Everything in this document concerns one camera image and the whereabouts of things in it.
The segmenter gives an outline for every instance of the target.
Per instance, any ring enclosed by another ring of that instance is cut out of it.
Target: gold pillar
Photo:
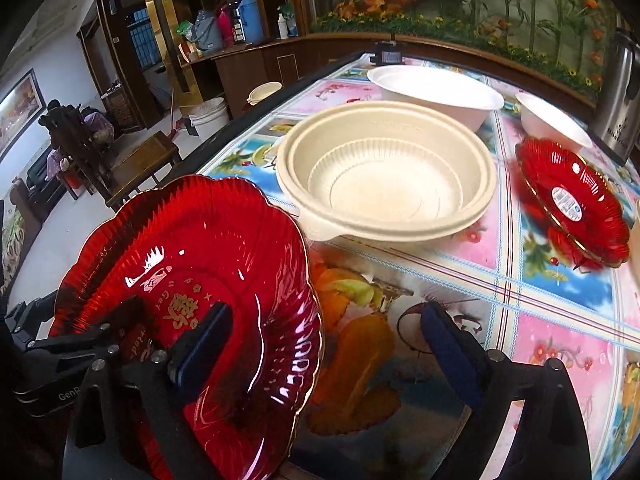
[[[145,0],[145,2],[162,62],[174,88],[174,106],[177,105],[182,109],[200,104],[203,99],[196,76],[191,66],[184,66],[184,58],[178,50],[182,38],[176,33],[180,23],[178,17],[186,19],[184,16],[188,11],[186,15],[190,18],[191,11],[181,8],[184,4],[174,0]],[[165,23],[164,33],[161,20]]]

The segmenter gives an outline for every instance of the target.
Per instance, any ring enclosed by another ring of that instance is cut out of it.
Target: black sofa
[[[47,155],[50,152],[51,146],[28,169],[26,181],[28,195],[23,197],[23,199],[26,199],[28,207],[41,222],[47,219],[66,192],[65,186],[58,179],[54,178],[50,182],[45,180],[47,176]]]

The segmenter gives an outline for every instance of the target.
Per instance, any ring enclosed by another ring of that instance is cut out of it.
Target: framed picture
[[[0,161],[44,108],[36,76],[29,70],[0,102]]]

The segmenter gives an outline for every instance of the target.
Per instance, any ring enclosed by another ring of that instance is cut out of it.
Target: red glass plate
[[[234,311],[229,342],[184,415],[226,480],[257,480],[289,452],[322,353],[318,302],[294,221],[240,178],[190,175],[144,192],[87,240],[56,298],[52,335],[79,333],[133,294],[165,348],[216,301]],[[140,358],[134,346],[129,358]],[[140,437],[156,478],[156,443]]]
[[[530,191],[572,244],[608,267],[628,260],[629,228],[601,174],[548,139],[527,137],[516,157]]]

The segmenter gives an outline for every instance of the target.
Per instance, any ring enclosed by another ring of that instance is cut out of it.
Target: barcode label
[[[551,191],[551,197],[560,212],[572,222],[582,220],[582,208],[574,196],[562,187],[555,187]]]

